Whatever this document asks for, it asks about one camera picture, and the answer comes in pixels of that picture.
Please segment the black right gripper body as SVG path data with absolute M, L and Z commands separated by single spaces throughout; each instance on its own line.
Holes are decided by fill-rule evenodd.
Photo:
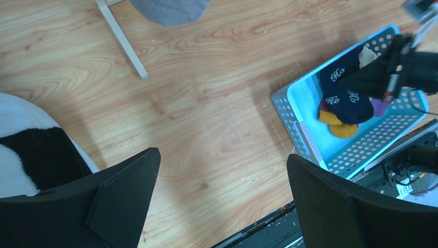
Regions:
M 437 93 L 437 53 L 419 52 L 412 47 L 412 34 L 397 35 L 393 40 L 397 51 L 396 66 L 401 70 L 395 86 L 395 94 L 400 94 L 403 87 L 416 88 L 427 94 Z

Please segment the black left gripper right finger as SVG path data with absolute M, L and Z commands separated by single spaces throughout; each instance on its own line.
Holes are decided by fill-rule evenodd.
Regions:
M 370 190 L 297 154 L 287 173 L 306 247 L 437 247 L 437 207 Z

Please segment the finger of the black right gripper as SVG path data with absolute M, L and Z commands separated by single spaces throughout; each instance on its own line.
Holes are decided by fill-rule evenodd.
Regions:
M 377 59 L 340 80 L 336 86 L 383 101 L 398 98 L 402 88 L 414 87 L 410 78 L 413 40 L 413 34 L 396 35 Z

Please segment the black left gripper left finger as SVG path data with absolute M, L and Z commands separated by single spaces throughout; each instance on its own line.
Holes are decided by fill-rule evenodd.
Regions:
M 1 247 L 137 247 L 159 173 L 150 147 L 35 196 L 1 199 Z

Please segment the purple orange striped sock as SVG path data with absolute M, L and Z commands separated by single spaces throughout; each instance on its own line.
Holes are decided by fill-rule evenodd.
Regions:
M 342 122 L 338 117 L 332 113 L 324 99 L 321 100 L 319 105 L 318 120 L 327 125 L 341 125 Z
M 388 109 L 390 103 L 379 99 L 369 98 L 365 102 L 365 107 L 355 106 L 352 110 L 346 112 L 338 111 L 337 114 L 334 108 L 328 104 L 329 109 L 342 122 L 341 125 L 328 125 L 329 131 L 337 138 L 353 137 L 359 129 L 359 124 L 369 121 L 373 117 L 382 117 Z

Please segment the navy blue sock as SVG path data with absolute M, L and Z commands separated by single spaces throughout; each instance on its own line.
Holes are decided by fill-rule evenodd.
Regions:
M 356 47 L 319 71 L 323 102 L 344 124 L 364 123 L 374 115 L 368 96 L 337 86 L 339 81 L 359 70 L 359 55 L 363 49 L 363 46 Z

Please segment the light blue plastic basket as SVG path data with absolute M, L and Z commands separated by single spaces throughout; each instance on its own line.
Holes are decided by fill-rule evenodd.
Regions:
M 429 111 L 426 95 L 405 88 L 382 117 L 360 124 L 350 138 L 337 138 L 317 119 L 322 90 L 319 72 L 341 61 L 344 53 L 332 57 L 304 76 L 271 95 L 297 153 L 321 168 L 350 179 L 391 145 L 400 140 Z

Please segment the grey striped sock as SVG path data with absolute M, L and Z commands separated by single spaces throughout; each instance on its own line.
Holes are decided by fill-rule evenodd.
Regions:
M 199 20 L 210 0 L 131 0 L 147 20 L 163 26 L 180 26 Z

